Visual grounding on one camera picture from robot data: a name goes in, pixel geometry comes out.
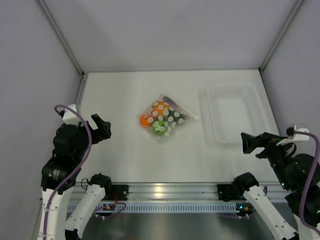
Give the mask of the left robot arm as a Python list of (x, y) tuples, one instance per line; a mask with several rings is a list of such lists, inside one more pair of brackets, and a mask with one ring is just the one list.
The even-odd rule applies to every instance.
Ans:
[(97, 125), (96, 129), (80, 121), (76, 124), (63, 123), (53, 138), (52, 157), (41, 171), (40, 240), (80, 240), (98, 203), (113, 194), (111, 178), (101, 173), (95, 174), (80, 203), (67, 217), (82, 161), (88, 157), (92, 145), (112, 135), (110, 122), (102, 120), (98, 114), (93, 114), (91, 118)]

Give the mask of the purple fake eggplant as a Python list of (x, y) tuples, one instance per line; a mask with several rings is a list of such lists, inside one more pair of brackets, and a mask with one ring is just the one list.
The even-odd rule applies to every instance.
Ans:
[(182, 107), (181, 104), (179, 104), (176, 100), (173, 100), (171, 97), (164, 95), (162, 97), (163, 104), (167, 106), (171, 111), (179, 111), (183, 112), (184, 108)]

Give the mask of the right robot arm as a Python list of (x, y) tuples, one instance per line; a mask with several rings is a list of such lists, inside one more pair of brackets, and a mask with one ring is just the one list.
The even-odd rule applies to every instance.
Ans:
[(217, 185), (221, 201), (246, 200), (238, 206), (240, 218), (257, 213), (275, 240), (318, 240), (320, 238), (320, 140), (306, 128), (287, 129), (286, 136), (264, 132), (258, 136), (241, 133), (242, 151), (250, 154), (257, 148), (258, 159), (267, 159), (281, 187), (290, 193), (285, 200), (297, 224), (294, 229), (278, 212), (250, 172), (231, 183)]

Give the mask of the fake pineapple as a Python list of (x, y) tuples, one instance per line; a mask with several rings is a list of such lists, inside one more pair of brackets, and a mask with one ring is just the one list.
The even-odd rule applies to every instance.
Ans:
[(166, 121), (182, 125), (187, 120), (187, 115), (180, 111), (170, 110), (163, 101), (155, 101), (152, 104), (151, 115), (155, 120)]

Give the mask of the clear polka dot zip bag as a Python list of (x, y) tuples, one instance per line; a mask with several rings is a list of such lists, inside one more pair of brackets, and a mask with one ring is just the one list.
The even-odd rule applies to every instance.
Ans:
[(136, 117), (139, 126), (158, 144), (168, 142), (176, 132), (200, 119), (176, 97), (165, 92), (153, 98)]

